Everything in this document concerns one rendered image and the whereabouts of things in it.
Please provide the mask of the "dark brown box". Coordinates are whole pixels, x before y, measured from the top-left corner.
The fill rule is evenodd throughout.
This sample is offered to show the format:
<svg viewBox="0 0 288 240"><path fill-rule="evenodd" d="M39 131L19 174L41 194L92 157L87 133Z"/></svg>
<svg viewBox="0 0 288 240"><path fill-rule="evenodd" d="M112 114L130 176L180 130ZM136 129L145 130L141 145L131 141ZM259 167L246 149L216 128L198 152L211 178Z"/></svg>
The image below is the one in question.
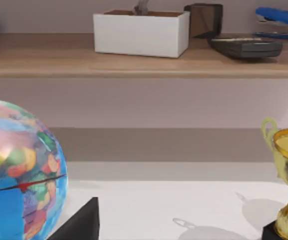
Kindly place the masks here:
<svg viewBox="0 0 288 240"><path fill-rule="evenodd" d="M194 3L184 7L190 13L189 37L212 39L221 34L223 5L218 3Z"/></svg>

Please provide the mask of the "colourful globe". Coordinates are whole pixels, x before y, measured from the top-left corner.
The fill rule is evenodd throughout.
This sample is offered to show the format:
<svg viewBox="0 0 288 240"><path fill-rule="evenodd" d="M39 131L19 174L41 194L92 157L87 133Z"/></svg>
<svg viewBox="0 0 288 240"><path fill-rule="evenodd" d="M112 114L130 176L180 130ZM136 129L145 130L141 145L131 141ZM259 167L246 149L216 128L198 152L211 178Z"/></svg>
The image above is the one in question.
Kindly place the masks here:
<svg viewBox="0 0 288 240"><path fill-rule="evenodd" d="M33 114L0 100L0 240L46 240L62 212L67 165Z"/></svg>

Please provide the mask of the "blue stapler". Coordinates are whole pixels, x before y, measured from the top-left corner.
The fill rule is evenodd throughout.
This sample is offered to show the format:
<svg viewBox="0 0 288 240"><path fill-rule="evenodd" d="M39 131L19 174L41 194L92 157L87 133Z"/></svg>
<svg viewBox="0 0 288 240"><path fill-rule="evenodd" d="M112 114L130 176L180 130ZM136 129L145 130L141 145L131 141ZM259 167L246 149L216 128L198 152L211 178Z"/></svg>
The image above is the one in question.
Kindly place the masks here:
<svg viewBox="0 0 288 240"><path fill-rule="evenodd" d="M258 7L255 11L258 23L275 26L284 31L257 31L253 35L264 38L288 39L288 11L272 7Z"/></svg>

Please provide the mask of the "white rectangular plant pot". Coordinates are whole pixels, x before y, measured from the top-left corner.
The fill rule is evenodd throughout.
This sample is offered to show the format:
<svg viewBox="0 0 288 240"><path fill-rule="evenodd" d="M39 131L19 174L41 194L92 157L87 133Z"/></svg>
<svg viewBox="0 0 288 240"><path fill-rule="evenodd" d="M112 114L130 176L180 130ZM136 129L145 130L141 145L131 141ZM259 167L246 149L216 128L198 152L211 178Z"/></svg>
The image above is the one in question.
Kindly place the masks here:
<svg viewBox="0 0 288 240"><path fill-rule="evenodd" d="M93 14L97 53L178 58L189 44L190 12L114 9Z"/></svg>

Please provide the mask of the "wooden shelf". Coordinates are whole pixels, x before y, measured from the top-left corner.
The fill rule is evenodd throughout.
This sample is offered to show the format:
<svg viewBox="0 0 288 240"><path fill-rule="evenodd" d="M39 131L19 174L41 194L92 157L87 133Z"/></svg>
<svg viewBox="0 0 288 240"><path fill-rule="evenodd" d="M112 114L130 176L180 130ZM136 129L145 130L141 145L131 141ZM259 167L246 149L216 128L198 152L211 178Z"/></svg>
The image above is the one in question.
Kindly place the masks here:
<svg viewBox="0 0 288 240"><path fill-rule="evenodd" d="M0 78L288 79L288 41L277 58L229 59L193 39L179 58L96 53L93 35L0 34Z"/></svg>

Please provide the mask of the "dark grey calculator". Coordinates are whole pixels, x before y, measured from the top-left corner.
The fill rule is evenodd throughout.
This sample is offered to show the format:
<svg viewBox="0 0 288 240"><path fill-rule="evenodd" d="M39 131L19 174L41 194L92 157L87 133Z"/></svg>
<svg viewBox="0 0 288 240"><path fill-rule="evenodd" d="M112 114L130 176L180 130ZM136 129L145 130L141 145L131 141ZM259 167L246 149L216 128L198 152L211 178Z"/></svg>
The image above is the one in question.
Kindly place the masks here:
<svg viewBox="0 0 288 240"><path fill-rule="evenodd" d="M283 50L282 42L260 37L212 38L207 42L215 51L233 59L274 58Z"/></svg>

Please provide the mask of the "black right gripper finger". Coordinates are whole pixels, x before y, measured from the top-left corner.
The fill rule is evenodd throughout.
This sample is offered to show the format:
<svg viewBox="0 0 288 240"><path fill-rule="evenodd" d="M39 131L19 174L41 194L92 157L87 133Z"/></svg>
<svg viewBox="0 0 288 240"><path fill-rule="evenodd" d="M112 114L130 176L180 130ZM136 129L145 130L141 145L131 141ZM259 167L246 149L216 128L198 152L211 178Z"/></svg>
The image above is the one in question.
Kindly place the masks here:
<svg viewBox="0 0 288 240"><path fill-rule="evenodd" d="M99 240L98 197L92 197L47 240Z"/></svg>

